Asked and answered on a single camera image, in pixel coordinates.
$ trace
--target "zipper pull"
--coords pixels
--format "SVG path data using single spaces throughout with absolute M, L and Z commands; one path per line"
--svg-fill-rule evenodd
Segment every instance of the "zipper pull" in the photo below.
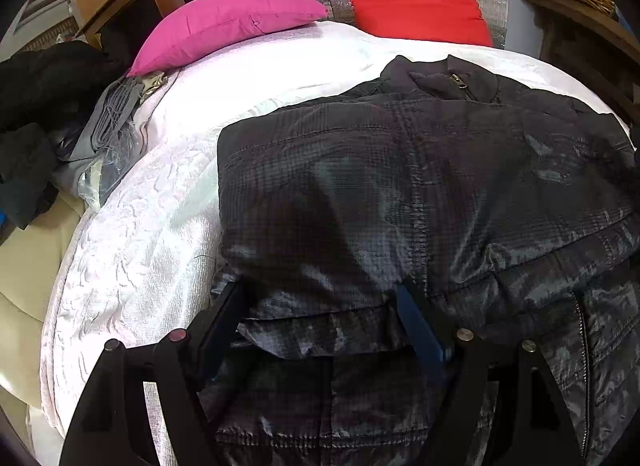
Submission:
M 452 74 L 451 74 L 451 79 L 452 79 L 452 80 L 454 80 L 454 81 L 456 82 L 456 84 L 457 84 L 458 88 L 462 88 L 463 90 L 464 90 L 465 88 L 468 88 L 467 84 L 466 84 L 463 80 L 461 80 L 461 79 L 460 79 L 460 77 L 458 77 L 458 75 L 457 75 L 457 74 L 453 74 L 453 73 L 452 73 Z

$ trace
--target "white blanket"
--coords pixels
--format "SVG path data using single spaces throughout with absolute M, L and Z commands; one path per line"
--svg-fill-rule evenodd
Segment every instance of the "white blanket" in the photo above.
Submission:
M 522 54 L 375 38 L 334 22 L 254 38 L 182 69 L 153 112 L 149 152 L 104 207 L 81 223 L 56 282 L 40 376 L 44 411 L 61 433 L 105 341 L 153 343 L 187 326 L 206 304 L 220 237 L 220 130 L 377 78 L 397 54 L 414 61 L 452 54 L 610 112 L 574 78 Z M 170 464 L 171 447 L 151 389 L 148 411 L 161 464 Z

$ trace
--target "black jacket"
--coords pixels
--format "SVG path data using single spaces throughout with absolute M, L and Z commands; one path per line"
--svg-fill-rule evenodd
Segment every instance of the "black jacket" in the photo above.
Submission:
M 225 128 L 212 295 L 241 275 L 253 305 L 201 394 L 226 462 L 415 458 L 441 399 L 390 293 L 412 277 L 483 337 L 537 341 L 599 464 L 640 404 L 633 158 L 612 115 L 451 56 Z

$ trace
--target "beige leather sofa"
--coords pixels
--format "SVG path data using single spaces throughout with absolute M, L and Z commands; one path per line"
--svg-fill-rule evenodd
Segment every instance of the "beige leather sofa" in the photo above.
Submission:
M 0 244 L 0 404 L 25 435 L 29 406 L 40 408 L 40 336 L 53 282 L 84 202 L 64 192 L 24 231 Z

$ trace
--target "bolt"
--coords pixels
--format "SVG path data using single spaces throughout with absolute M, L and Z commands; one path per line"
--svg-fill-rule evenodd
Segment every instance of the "bolt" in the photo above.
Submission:
M 104 350 L 111 352 L 116 350 L 120 345 L 122 345 L 120 341 L 116 340 L 116 338 L 111 338 L 104 344 Z
M 182 341 L 187 337 L 187 331 L 185 329 L 174 329 L 169 332 L 169 339 L 171 341 Z
M 460 341 L 471 341 L 474 338 L 474 334 L 469 329 L 458 329 L 456 331 L 456 338 Z
M 535 352 L 537 348 L 535 342 L 531 340 L 524 340 L 521 345 L 527 352 Z

